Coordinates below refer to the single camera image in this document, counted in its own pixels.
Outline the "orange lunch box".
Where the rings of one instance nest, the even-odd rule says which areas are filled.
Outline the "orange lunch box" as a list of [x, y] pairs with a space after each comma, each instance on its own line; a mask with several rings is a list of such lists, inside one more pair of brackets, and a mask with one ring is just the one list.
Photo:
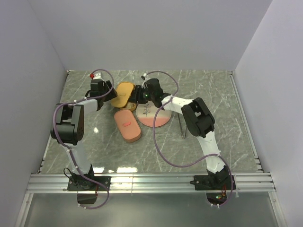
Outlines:
[[128, 109], [131, 112], [133, 112], [135, 109], [137, 108], [137, 104], [128, 102], [124, 107], [122, 107], [121, 109]]

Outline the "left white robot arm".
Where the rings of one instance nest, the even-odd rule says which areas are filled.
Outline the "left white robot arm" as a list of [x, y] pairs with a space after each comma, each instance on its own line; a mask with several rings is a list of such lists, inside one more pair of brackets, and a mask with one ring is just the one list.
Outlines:
[[72, 103], [58, 104], [53, 115], [51, 137], [65, 149], [71, 162], [69, 182], [76, 190], [93, 190], [97, 185], [92, 164], [88, 161], [82, 138], [84, 136], [84, 118], [97, 112], [103, 104], [117, 94], [113, 82], [92, 79], [88, 95]]

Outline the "metal tongs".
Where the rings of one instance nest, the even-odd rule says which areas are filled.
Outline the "metal tongs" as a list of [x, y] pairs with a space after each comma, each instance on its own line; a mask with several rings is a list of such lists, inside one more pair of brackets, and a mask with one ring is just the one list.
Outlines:
[[177, 113], [177, 117], [178, 117], [178, 123], [179, 123], [179, 129], [180, 129], [181, 137], [182, 137], [182, 139], [185, 139], [186, 135], [187, 135], [187, 126], [185, 126], [185, 129], [183, 129], [179, 113]]

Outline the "pink lunch box lid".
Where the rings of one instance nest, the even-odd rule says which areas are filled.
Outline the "pink lunch box lid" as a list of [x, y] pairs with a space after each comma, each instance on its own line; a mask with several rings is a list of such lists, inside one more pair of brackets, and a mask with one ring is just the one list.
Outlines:
[[116, 112], [114, 119], [124, 140], [127, 134], [141, 134], [141, 128], [130, 110], [122, 109]]

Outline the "pink lunch box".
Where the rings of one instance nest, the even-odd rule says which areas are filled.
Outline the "pink lunch box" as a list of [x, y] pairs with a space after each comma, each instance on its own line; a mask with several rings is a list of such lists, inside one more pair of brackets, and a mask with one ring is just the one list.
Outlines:
[[140, 137], [141, 137], [141, 134], [139, 133], [139, 134], [127, 134], [126, 136], [125, 136], [125, 140], [126, 140], [126, 142], [128, 142], [128, 143], [132, 143], [132, 142], [135, 142], [135, 141], [137, 141], [138, 139], [140, 139]]

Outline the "orange lunch box lid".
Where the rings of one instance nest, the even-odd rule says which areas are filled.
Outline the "orange lunch box lid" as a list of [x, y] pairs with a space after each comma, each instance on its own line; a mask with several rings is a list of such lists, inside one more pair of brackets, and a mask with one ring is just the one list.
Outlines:
[[117, 97], [111, 100], [111, 105], [116, 108], [125, 107], [135, 85], [130, 82], [121, 82], [116, 88]]

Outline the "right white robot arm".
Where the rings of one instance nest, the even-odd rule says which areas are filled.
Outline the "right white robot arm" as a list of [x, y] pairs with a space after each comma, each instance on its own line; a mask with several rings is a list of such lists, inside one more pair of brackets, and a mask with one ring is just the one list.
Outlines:
[[195, 175], [190, 184], [197, 191], [233, 190], [234, 178], [220, 155], [214, 134], [215, 119], [202, 98], [184, 99], [163, 92], [158, 79], [136, 85], [129, 98], [131, 103], [153, 104], [161, 110], [183, 115], [188, 131], [197, 138], [206, 161], [206, 175]]

